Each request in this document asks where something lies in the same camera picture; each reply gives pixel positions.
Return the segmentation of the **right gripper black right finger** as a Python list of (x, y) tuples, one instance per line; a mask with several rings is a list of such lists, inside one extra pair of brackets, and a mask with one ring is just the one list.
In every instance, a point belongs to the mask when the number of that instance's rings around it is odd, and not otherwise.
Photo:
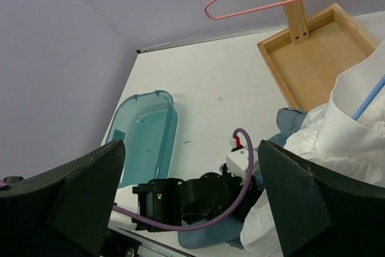
[(284, 256), (384, 256), (384, 188), (270, 142), (258, 158)]

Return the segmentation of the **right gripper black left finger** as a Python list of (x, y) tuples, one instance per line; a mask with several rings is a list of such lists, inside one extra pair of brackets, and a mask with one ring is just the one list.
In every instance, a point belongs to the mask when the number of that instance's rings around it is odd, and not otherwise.
[(1, 187), (1, 256), (99, 256), (124, 160), (112, 141)]

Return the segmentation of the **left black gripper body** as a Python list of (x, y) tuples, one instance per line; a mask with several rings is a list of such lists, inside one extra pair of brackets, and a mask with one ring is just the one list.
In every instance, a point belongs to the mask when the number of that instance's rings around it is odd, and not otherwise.
[[(243, 187), (242, 179), (232, 174), (226, 164), (221, 166), (221, 174), (226, 181), (226, 184), (230, 187), (232, 202), (234, 202)], [(257, 202), (264, 189), (265, 185), (262, 174), (260, 170), (257, 169), (251, 177), (245, 196), (237, 208), (232, 212), (232, 216), (239, 221), (244, 221), (249, 210)]]

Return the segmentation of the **blue denim skirt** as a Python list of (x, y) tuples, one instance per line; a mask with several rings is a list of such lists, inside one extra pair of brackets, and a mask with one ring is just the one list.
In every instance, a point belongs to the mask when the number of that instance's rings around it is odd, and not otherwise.
[[(301, 128), (306, 115), (306, 112), (295, 108), (279, 109), (276, 116), (279, 133), (269, 138), (269, 141), (283, 147), (286, 140)], [(230, 215), (208, 228), (178, 232), (177, 240), (179, 245), (185, 249), (201, 249), (220, 243), (230, 243), (232, 246), (241, 248), (240, 234), (242, 227), (243, 222)]]

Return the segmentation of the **white garment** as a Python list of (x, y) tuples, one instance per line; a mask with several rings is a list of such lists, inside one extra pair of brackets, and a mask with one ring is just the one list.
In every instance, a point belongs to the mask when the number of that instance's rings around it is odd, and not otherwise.
[[(329, 101), (310, 111), (282, 147), (319, 166), (384, 188), (384, 93), (358, 121), (353, 114), (384, 75), (384, 45), (341, 73)], [(241, 231), (244, 248), (256, 256), (284, 256), (266, 189)]]

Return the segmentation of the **blue wire hanger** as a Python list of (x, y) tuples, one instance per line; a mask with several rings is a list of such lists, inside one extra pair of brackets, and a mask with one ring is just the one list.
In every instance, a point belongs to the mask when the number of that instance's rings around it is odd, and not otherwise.
[(383, 89), (385, 83), (385, 75), (377, 82), (375, 87), (371, 90), (362, 104), (358, 107), (357, 111), (353, 114), (352, 119), (358, 121), (360, 116), (365, 112), (368, 106), (372, 103), (372, 101), (377, 97), (379, 92)]

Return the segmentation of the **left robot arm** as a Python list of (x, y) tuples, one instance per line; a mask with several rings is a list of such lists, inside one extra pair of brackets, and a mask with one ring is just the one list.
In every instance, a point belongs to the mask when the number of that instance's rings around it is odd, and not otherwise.
[(136, 231), (188, 232), (242, 225), (265, 185), (259, 170), (243, 187), (223, 164), (196, 179), (152, 179), (116, 192), (110, 219)]

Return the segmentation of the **teal plastic tray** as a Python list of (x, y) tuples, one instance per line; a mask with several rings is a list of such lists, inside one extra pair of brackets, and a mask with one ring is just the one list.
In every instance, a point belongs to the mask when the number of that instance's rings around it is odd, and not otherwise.
[(164, 90), (135, 94), (118, 106), (106, 142), (125, 146), (119, 188), (168, 177), (177, 121), (173, 97)]

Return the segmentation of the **wooden clothes rack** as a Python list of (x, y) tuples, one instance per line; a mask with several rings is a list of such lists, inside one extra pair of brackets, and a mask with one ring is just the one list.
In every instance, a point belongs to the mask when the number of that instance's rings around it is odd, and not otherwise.
[(287, 104), (310, 111), (326, 103), (337, 76), (380, 42), (339, 4), (307, 17), (298, 1), (283, 6), (288, 28), (257, 47)]

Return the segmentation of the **aluminium front rail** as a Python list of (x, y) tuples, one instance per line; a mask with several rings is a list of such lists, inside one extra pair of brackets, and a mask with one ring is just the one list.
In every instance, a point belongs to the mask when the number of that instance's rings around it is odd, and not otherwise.
[(106, 231), (100, 256), (193, 256), (122, 229)]

